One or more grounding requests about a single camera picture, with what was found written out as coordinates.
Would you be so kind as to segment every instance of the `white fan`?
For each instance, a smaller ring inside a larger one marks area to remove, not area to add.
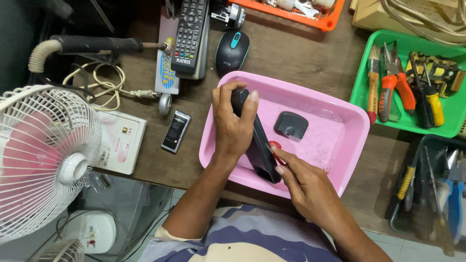
[[[101,140],[97,113],[72,91],[36,85],[0,97],[0,244],[67,208]]]
[[[37,262],[82,262],[84,247],[79,240],[60,240],[44,251]]]

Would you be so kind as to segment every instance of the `small wheel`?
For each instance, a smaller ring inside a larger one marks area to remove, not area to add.
[[[170,112],[170,109],[171,109],[171,95],[162,94],[158,102],[158,112],[162,116],[166,116]]]

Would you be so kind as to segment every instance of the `computer mouse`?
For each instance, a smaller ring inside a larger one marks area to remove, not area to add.
[[[249,50],[249,37],[240,31],[227,31],[220,39],[215,55],[215,68],[220,77],[237,71]]]

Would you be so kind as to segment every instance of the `wooden table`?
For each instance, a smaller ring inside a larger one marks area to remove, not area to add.
[[[322,32],[292,21],[246,9],[241,31],[251,47],[241,70],[280,79],[349,101],[359,63],[371,32],[351,26],[347,0],[333,31]],[[129,37],[157,42],[160,7],[150,1],[139,1]],[[206,77],[203,81],[183,81],[181,92],[173,99],[168,117],[158,113],[157,101],[121,100],[120,111],[147,119],[143,143],[132,179],[187,189],[203,171],[198,152],[207,113],[210,91],[219,82],[215,69],[215,52],[223,35],[210,31]],[[156,52],[122,55],[126,73],[126,90],[154,88]],[[101,74],[115,81],[115,73]],[[177,154],[161,149],[175,109],[192,119]],[[384,213],[409,143],[399,130],[373,125],[367,141],[341,199],[353,213],[360,227],[395,235]],[[222,197],[263,206],[290,207],[290,200],[228,182]]]

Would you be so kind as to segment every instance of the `orange plastic tray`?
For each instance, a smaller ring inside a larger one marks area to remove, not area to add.
[[[336,3],[327,11],[321,11],[316,17],[318,20],[302,16],[301,11],[296,8],[293,8],[292,11],[283,10],[277,7],[271,7],[264,5],[262,1],[258,0],[229,0],[230,2],[236,3],[243,7],[248,7],[255,9],[264,13],[273,14],[279,17],[290,19],[299,23],[303,23],[308,26],[313,26],[320,28],[322,31],[331,31],[335,28],[338,17],[340,17],[340,12],[343,8],[343,3],[345,0],[336,0]]]

